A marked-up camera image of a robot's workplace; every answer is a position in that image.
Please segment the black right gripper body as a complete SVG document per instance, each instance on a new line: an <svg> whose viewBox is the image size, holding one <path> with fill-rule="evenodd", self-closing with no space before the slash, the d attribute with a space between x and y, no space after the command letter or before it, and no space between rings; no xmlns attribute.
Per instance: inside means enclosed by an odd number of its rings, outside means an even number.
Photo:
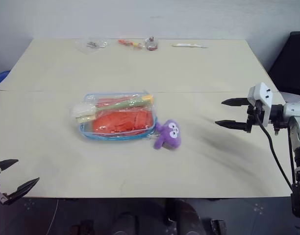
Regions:
<svg viewBox="0 0 300 235"><path fill-rule="evenodd" d="M251 132L253 125L259 125L262 123L261 120L261 113L262 113L262 102L260 100L255 101L255 104L249 104L247 109L247 121L246 121L246 128L245 131L247 133Z"/></svg>

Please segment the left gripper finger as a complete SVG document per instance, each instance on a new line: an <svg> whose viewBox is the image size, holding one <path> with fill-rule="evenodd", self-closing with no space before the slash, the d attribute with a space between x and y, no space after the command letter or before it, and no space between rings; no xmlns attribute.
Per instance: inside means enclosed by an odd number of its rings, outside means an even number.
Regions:
<svg viewBox="0 0 300 235"><path fill-rule="evenodd" d="M18 161L19 161L18 159L7 159L7 160L0 161L0 172L8 169Z"/></svg>
<svg viewBox="0 0 300 235"><path fill-rule="evenodd" d="M19 186L14 193L8 195L7 203L12 204L25 196L38 183L39 180L40 178L38 177Z"/></svg>

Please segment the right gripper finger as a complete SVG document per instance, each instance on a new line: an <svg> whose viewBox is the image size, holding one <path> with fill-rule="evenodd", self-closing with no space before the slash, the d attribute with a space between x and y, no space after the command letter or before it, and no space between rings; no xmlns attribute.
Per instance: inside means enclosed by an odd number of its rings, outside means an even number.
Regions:
<svg viewBox="0 0 300 235"><path fill-rule="evenodd" d="M215 123L221 127L235 130L245 130L247 125L245 122L236 122L234 120L219 120L215 121Z"/></svg>
<svg viewBox="0 0 300 235"><path fill-rule="evenodd" d="M221 104L232 106L232 107L248 106L249 101L247 98L230 98L222 101Z"/></svg>

